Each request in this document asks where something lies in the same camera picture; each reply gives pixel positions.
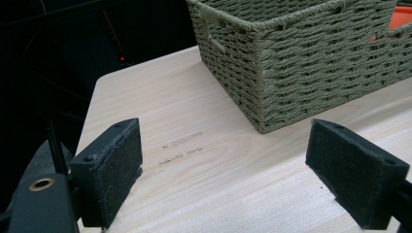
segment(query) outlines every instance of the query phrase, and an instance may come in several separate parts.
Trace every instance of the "dark background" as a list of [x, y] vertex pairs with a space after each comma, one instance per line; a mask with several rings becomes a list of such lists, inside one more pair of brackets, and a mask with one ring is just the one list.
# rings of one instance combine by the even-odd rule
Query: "dark background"
[[98, 78], [196, 45], [185, 0], [90, 2], [0, 0], [0, 213], [50, 120], [75, 153]]

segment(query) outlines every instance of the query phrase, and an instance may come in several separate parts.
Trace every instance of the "orange object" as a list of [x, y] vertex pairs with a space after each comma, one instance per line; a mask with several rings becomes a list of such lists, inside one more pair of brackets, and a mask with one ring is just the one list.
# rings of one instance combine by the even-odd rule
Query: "orange object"
[[394, 29], [409, 22], [412, 22], [412, 7], [395, 7], [389, 28]]

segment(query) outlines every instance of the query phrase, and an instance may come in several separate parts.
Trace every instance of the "woven basket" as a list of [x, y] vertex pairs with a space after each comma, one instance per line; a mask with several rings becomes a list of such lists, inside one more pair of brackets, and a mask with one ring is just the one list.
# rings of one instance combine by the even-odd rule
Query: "woven basket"
[[261, 133], [412, 75], [396, 1], [187, 1], [203, 62]]

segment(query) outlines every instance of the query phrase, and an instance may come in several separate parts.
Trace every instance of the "metal ring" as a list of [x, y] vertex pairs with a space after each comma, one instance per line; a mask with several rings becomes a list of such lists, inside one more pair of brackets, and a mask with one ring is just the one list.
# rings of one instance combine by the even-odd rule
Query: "metal ring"
[[34, 183], [32, 183], [28, 189], [30, 191], [41, 191], [44, 190], [50, 186], [52, 186], [55, 182], [55, 179], [53, 178], [42, 178]]

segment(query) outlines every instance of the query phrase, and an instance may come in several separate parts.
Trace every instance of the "wood grain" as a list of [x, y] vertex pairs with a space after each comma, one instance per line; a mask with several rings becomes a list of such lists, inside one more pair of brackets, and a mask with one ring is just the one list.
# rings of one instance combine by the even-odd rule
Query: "wood grain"
[[[312, 117], [259, 134], [198, 48], [101, 78], [78, 152], [131, 117], [140, 119], [144, 173], [108, 232], [363, 232], [305, 165]], [[314, 117], [412, 163], [412, 79]], [[393, 219], [388, 232], [397, 227]]]

